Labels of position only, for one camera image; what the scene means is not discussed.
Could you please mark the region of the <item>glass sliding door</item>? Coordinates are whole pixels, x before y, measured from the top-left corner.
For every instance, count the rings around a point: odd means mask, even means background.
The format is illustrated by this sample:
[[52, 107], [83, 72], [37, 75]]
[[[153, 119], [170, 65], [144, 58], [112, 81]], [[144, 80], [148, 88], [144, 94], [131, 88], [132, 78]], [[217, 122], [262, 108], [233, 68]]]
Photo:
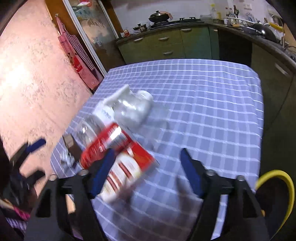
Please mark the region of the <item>glass sliding door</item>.
[[119, 37], [102, 1], [63, 1], [75, 28], [102, 75], [125, 61], [116, 45]]

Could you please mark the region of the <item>black wok on counter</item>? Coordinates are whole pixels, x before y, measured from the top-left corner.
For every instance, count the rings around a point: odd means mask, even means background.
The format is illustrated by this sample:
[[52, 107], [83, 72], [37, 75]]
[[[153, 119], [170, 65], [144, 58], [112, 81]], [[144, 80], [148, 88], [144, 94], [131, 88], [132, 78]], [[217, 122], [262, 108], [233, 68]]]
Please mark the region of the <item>black wok on counter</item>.
[[275, 34], [269, 27], [264, 26], [260, 23], [254, 23], [251, 25], [251, 28], [255, 30], [255, 35], [263, 37], [264, 39], [267, 39], [274, 43], [278, 43]]

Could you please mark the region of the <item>black wok with lid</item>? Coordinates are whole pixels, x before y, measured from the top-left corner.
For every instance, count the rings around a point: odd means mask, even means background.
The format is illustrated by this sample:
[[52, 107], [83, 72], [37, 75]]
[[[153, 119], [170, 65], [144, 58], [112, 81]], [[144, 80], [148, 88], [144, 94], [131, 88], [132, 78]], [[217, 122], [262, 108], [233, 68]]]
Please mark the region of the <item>black wok with lid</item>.
[[152, 23], [165, 22], [170, 19], [170, 14], [165, 11], [156, 11], [151, 14], [149, 17], [149, 21]]

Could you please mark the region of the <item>small black pot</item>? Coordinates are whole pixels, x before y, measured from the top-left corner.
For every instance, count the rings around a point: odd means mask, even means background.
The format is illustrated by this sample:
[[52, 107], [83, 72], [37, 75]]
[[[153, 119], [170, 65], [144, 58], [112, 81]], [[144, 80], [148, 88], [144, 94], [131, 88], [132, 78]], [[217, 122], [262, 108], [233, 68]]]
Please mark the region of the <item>small black pot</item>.
[[133, 28], [134, 31], [137, 31], [139, 33], [146, 32], [147, 31], [147, 25], [146, 24], [138, 24], [136, 27]]

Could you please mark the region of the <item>white pill bottle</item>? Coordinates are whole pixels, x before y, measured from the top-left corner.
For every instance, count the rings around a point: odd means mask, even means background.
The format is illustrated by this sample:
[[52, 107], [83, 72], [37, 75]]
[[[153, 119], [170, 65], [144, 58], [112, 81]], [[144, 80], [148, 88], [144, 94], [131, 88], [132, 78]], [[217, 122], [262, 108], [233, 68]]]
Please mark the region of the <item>white pill bottle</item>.
[[130, 90], [120, 95], [114, 106], [114, 119], [118, 124], [130, 130], [138, 128], [147, 118], [152, 109], [154, 100], [152, 95], [139, 90], [133, 93]]

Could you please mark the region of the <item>red white snack package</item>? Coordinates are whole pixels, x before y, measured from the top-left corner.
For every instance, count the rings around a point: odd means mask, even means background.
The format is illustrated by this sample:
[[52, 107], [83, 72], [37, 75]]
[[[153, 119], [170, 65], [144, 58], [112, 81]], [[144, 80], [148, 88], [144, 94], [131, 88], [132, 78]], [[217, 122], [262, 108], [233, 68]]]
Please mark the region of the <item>red white snack package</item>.
[[131, 142], [115, 158], [99, 197], [106, 203], [127, 198], [159, 166], [138, 142]]

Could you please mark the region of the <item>red checkered apron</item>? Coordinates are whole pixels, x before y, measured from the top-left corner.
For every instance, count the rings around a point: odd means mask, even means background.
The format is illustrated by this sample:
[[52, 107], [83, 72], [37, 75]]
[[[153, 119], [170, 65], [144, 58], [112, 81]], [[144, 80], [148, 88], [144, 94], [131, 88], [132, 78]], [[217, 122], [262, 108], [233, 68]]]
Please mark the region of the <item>red checkered apron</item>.
[[78, 73], [87, 87], [95, 91], [103, 80], [102, 74], [92, 63], [90, 57], [75, 35], [69, 34], [60, 18], [56, 16], [60, 36], [58, 40], [67, 55], [72, 67]]

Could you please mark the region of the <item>black gas stove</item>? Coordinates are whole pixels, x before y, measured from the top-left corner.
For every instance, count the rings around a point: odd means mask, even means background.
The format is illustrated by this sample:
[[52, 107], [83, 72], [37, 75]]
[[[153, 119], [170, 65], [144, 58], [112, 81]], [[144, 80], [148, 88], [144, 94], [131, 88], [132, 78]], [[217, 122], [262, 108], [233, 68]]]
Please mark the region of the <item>black gas stove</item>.
[[150, 28], [151, 29], [157, 29], [157, 28], [162, 28], [165, 26], [174, 26], [178, 24], [187, 24], [187, 23], [204, 23], [201, 19], [197, 19], [196, 17], [189, 17], [189, 18], [179, 18], [179, 20], [176, 21], [162, 21], [162, 22], [157, 22], [153, 23]]

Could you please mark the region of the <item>dish rack with dishes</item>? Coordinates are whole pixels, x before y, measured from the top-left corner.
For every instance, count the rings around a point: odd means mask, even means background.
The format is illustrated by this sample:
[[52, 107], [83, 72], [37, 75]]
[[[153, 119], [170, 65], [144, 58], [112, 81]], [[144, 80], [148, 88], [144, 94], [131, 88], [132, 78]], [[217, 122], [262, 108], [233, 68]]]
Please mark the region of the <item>dish rack with dishes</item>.
[[255, 22], [248, 21], [245, 19], [240, 19], [234, 16], [227, 16], [227, 24], [234, 27], [234, 28], [239, 28], [239, 27], [252, 27]]

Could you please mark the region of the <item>clear bottle red label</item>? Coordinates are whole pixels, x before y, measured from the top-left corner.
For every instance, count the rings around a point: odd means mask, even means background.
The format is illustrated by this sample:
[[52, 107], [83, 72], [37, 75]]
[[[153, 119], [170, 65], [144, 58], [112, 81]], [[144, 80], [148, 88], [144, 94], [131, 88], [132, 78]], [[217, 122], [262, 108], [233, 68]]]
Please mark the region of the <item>clear bottle red label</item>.
[[128, 133], [116, 122], [112, 122], [86, 147], [79, 163], [83, 169], [88, 169], [95, 161], [103, 159], [108, 149], [119, 153], [131, 142]]

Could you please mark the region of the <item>crumpled white tissue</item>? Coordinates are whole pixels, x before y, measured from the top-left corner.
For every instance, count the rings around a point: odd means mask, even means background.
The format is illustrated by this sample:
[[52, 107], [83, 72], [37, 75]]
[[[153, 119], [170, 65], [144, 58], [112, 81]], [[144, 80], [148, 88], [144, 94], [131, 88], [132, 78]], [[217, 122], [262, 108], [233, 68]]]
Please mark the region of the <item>crumpled white tissue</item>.
[[114, 121], [115, 105], [118, 103], [121, 97], [124, 97], [130, 93], [130, 86], [128, 84], [124, 85], [114, 94], [98, 102], [91, 115], [98, 118], [103, 123]]

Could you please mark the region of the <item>yellow rim trash bin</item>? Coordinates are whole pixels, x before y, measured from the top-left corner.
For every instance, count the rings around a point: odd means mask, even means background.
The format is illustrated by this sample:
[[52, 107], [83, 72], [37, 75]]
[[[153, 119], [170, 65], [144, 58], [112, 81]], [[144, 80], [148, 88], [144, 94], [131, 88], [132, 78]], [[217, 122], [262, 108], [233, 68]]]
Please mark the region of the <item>yellow rim trash bin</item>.
[[273, 238], [289, 218], [295, 203], [295, 186], [288, 173], [271, 170], [256, 182], [255, 197]]

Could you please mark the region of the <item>green kitchen cabinets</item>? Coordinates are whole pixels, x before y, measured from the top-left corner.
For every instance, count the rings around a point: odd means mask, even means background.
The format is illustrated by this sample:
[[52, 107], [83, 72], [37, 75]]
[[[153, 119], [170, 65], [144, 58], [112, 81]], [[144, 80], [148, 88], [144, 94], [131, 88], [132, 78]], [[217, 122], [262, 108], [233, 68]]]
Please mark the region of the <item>green kitchen cabinets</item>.
[[161, 59], [212, 59], [251, 67], [261, 79], [264, 127], [295, 121], [295, 55], [272, 41], [222, 25], [154, 29], [116, 42], [126, 64]]

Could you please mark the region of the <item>blue checkered tablecloth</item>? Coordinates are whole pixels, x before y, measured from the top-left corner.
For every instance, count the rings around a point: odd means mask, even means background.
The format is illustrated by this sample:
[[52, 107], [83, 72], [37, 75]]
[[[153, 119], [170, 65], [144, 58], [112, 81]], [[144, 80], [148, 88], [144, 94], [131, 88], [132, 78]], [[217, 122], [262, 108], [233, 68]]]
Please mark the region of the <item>blue checkered tablecloth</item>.
[[202, 201], [185, 177], [182, 148], [219, 175], [243, 175], [255, 186], [264, 113], [259, 76], [242, 64], [202, 59], [114, 68], [65, 132], [73, 133], [98, 102], [124, 85], [148, 91], [158, 106], [157, 116], [135, 137], [159, 166], [137, 186], [130, 202], [108, 204], [96, 198], [93, 207], [109, 240], [185, 240]]

